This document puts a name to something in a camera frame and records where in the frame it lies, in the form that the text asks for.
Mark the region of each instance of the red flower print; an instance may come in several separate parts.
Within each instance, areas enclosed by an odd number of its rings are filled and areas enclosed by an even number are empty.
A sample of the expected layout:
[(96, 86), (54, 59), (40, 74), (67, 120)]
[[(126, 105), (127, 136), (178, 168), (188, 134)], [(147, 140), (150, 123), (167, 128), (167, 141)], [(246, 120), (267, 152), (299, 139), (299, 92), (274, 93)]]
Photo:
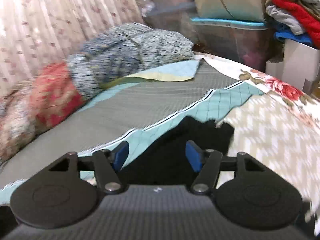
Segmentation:
[(280, 79), (274, 77), (267, 79), (265, 85), (292, 101), (297, 101), (303, 94), (299, 89), (296, 89), (288, 83), (282, 82)]
[(256, 70), (256, 69), (251, 69), (250, 72), (257, 74), (257, 73), (259, 73), (260, 71), (259, 71), (259, 70)]

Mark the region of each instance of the triangular cutout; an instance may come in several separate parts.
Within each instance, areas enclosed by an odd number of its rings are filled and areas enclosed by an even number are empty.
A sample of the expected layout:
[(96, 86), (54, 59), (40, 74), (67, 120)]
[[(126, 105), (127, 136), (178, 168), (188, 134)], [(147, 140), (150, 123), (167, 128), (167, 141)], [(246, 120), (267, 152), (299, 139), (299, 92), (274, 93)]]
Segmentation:
[(255, 163), (253, 160), (247, 158), (244, 160), (246, 171), (264, 171), (264, 169)]
[(49, 171), (67, 171), (69, 169), (69, 159), (65, 158), (54, 165)]

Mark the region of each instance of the metal screw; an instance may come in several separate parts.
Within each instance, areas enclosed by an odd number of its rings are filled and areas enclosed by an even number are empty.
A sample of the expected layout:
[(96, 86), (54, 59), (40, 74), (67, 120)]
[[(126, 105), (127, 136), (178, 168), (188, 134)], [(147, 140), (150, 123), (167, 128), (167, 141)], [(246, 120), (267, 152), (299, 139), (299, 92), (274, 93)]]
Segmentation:
[(116, 190), (119, 190), (121, 188), (121, 185), (119, 183), (116, 183), (116, 182), (109, 182), (104, 186), (104, 188), (107, 191), (116, 191)]
[(193, 186), (193, 190), (199, 193), (206, 192), (208, 189), (209, 187), (206, 184), (202, 184), (202, 183), (195, 184)]

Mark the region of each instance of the blue cloth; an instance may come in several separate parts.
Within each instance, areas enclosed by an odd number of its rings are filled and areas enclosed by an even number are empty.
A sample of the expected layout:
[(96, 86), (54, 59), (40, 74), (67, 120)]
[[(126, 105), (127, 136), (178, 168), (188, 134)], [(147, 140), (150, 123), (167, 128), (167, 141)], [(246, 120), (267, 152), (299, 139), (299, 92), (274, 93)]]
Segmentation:
[(290, 30), (290, 28), (287, 25), (282, 24), (277, 21), (274, 21), (272, 23), (272, 25), (277, 30), (274, 34), (274, 38), (277, 41), (284, 43), (285, 39), (290, 39), (290, 40), (300, 42), (302, 44), (305, 44), (309, 47), (314, 48), (313, 42), (312, 42), (308, 33), (303, 33), (301, 35), (295, 35), (295, 34), (293, 34), (293, 32)]

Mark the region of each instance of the teal bin lid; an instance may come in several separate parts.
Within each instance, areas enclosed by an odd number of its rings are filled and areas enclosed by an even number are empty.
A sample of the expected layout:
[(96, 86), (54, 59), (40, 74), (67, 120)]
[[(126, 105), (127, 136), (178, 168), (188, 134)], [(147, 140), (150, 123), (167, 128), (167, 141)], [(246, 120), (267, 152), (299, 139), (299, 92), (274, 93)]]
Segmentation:
[(191, 23), (194, 25), (209, 25), (209, 26), (222, 26), (244, 30), (266, 30), (268, 24), (264, 22), (245, 22), (236, 20), (225, 20), (215, 18), (199, 18), (195, 17), (191, 19)]

